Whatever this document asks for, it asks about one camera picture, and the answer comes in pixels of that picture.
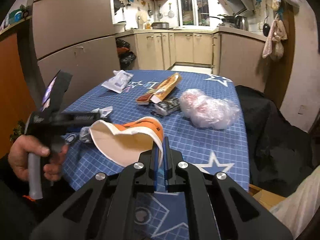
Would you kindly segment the person left hand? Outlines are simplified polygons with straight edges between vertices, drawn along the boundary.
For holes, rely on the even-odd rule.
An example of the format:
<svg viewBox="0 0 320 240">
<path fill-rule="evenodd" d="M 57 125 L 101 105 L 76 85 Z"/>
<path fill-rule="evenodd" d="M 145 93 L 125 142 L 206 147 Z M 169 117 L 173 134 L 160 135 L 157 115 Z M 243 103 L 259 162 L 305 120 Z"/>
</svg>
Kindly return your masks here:
<svg viewBox="0 0 320 240">
<path fill-rule="evenodd" d="M 63 145 L 57 153 L 51 153 L 50 149 L 31 135 L 22 135 L 13 143 L 8 162 L 16 176 L 23 181 L 29 180 L 29 173 L 39 164 L 42 157 L 49 157 L 49 163 L 44 165 L 44 177 L 48 181 L 58 181 L 62 176 L 62 165 L 68 151 L 68 145 Z"/>
</svg>

